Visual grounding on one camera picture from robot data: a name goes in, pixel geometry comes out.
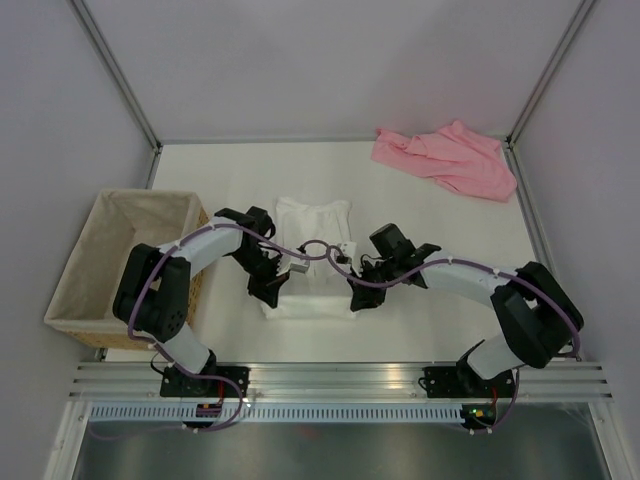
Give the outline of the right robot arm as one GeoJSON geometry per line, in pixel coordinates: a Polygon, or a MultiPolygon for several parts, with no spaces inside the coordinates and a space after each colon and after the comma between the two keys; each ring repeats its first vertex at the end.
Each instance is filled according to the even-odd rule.
{"type": "Polygon", "coordinates": [[[498,334],[469,348],[452,369],[450,385],[461,394],[476,396],[518,367],[543,369],[556,357],[579,353],[583,316],[543,264],[487,266],[438,245],[416,246],[393,223],[370,241],[376,257],[361,259],[348,273],[352,311],[381,306],[399,284],[456,294],[492,310],[498,334]]]}

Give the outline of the white t shirt robot print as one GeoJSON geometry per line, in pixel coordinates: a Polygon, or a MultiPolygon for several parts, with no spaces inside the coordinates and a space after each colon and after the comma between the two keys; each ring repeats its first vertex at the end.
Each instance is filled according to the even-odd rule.
{"type": "Polygon", "coordinates": [[[289,280],[280,289],[276,308],[261,305],[268,320],[352,320],[356,317],[350,310],[350,286],[324,258],[328,245],[352,241],[350,210],[351,203],[346,200],[307,205],[289,197],[277,199],[275,243],[314,259],[306,274],[290,273],[289,280]]]}

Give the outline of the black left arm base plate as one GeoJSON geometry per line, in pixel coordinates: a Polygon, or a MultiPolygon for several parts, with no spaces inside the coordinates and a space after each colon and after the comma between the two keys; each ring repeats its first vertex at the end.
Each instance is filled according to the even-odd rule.
{"type": "MultiPolygon", "coordinates": [[[[250,383],[250,369],[246,366],[218,366],[216,375],[234,382],[246,396],[250,383]]],[[[163,371],[160,387],[163,398],[240,398],[236,389],[228,382],[219,380],[196,379],[180,372],[176,367],[167,367],[163,371]]]]}

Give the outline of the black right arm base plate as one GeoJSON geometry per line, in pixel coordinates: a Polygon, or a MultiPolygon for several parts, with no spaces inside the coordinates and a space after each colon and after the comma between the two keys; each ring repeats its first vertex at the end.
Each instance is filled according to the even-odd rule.
{"type": "Polygon", "coordinates": [[[485,380],[467,367],[435,365],[424,367],[419,386],[430,399],[503,399],[515,393],[511,371],[485,380]]]}

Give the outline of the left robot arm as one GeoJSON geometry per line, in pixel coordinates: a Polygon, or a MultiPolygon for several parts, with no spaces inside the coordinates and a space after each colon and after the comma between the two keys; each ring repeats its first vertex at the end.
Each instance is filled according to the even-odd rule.
{"type": "Polygon", "coordinates": [[[181,239],[159,247],[140,243],[129,254],[113,314],[127,325],[130,339],[173,363],[195,395],[209,395],[218,384],[217,359],[187,323],[191,281],[217,260],[231,257],[248,274],[248,294],[277,307],[289,275],[280,271],[282,256],[271,257],[262,247],[275,233],[264,209],[253,206],[241,213],[224,208],[181,239]]]}

